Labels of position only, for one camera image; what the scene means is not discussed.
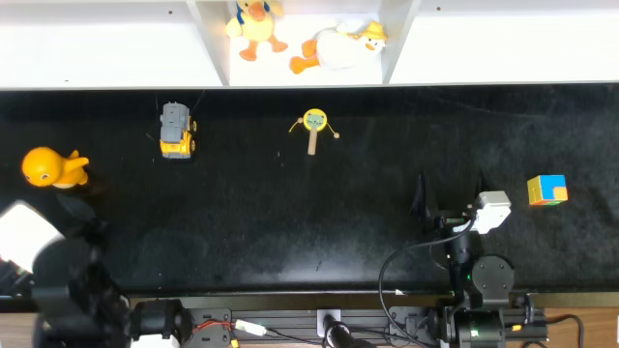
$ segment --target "wooden floor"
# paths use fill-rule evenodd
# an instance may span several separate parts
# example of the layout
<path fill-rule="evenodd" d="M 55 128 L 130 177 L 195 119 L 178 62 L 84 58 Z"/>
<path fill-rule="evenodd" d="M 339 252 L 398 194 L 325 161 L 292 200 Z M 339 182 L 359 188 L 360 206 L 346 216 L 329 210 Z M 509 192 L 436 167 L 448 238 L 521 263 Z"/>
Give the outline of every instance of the wooden floor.
<path fill-rule="evenodd" d="M 619 307 L 616 308 L 562 308 L 547 309 L 546 315 L 551 318 L 561 314 L 575 314 L 582 319 L 585 326 L 585 347 L 617 348 L 617 318 Z M 0 347 L 1 348 L 31 348 L 30 334 L 34 315 L 32 314 L 0 314 Z M 550 341 L 544 342 L 548 348 L 577 348 L 577 324 L 569 320 L 550 327 Z M 301 347 L 303 344 L 282 344 L 278 348 Z M 522 343 L 511 343 L 509 348 L 521 347 Z M 245 348 L 264 348 L 260 345 L 242 345 Z"/>

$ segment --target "blue vest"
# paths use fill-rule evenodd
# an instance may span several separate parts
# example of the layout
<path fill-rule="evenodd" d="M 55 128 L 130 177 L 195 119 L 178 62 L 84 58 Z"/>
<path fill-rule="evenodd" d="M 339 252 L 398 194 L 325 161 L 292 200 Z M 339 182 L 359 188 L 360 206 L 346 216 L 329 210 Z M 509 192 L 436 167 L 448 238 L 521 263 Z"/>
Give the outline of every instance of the blue vest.
<path fill-rule="evenodd" d="M 269 6 L 269 4 L 267 4 L 266 1 L 264 2 L 264 11 L 266 12 L 271 11 L 271 7 Z M 239 3 L 236 3 L 236 19 L 239 21 L 241 25 L 245 24 L 245 21 L 243 20 L 243 17 L 241 16 L 242 13 L 243 13 L 243 10 L 239 6 Z"/>

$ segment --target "black tabletop surface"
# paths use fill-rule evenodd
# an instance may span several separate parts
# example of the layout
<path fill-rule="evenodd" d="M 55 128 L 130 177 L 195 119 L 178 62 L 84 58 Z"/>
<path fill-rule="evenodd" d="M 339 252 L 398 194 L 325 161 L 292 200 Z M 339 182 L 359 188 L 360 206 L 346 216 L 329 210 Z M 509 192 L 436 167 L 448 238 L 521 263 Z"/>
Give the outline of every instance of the black tabletop surface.
<path fill-rule="evenodd" d="M 198 121 L 189 162 L 163 159 L 159 113 Z M 333 128 L 288 129 L 310 108 Z M 30 187 L 38 146 L 88 159 L 109 222 L 104 263 L 135 294 L 367 291 L 398 247 L 427 241 L 408 210 L 425 170 L 439 204 L 464 208 L 481 172 L 512 213 L 482 238 L 509 258 L 517 291 L 619 290 L 619 85 L 0 94 L 0 209 L 23 199 L 60 230 L 58 189 Z M 528 205 L 527 180 L 564 174 L 570 200 Z M 80 253 L 54 245 L 55 277 Z M 427 250 L 398 259 L 388 289 L 449 290 Z"/>

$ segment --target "yellow toy truck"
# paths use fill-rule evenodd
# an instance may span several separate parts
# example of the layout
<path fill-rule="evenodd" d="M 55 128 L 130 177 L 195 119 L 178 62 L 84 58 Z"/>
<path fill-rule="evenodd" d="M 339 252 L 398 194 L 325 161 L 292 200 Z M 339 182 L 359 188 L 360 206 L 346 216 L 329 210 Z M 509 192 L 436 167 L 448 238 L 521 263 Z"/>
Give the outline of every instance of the yellow toy truck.
<path fill-rule="evenodd" d="M 177 102 L 163 106 L 162 154 L 167 159 L 190 159 L 195 152 L 197 123 L 192 120 L 190 110 Z"/>

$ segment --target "toy block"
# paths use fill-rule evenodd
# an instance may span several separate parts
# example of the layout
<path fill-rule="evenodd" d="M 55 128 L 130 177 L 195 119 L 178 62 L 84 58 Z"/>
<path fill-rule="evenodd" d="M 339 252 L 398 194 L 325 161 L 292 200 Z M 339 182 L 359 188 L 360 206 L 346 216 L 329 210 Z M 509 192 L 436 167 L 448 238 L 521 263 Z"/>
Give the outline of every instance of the toy block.
<path fill-rule="evenodd" d="M 563 175 L 539 175 L 527 183 L 529 205 L 557 205 L 568 200 Z"/>

